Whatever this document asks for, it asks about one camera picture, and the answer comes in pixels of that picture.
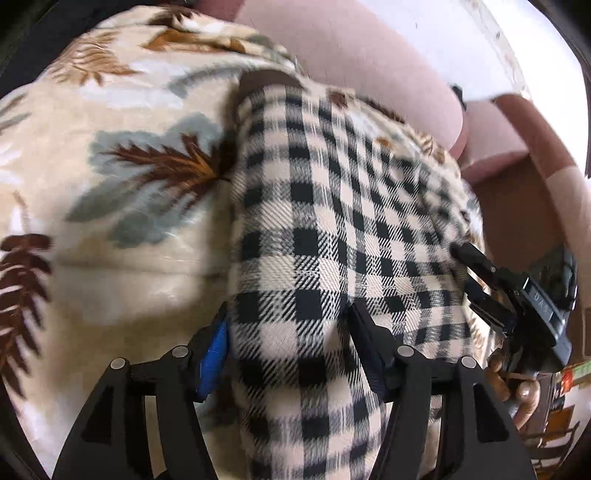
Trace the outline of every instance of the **black and white plaid fabric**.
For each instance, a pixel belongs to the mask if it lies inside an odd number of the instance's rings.
[[[251,475],[365,479],[389,408],[369,389],[345,308],[365,299],[430,358],[469,354],[448,253],[466,221],[445,178],[304,90],[249,95],[238,131],[229,318]]]

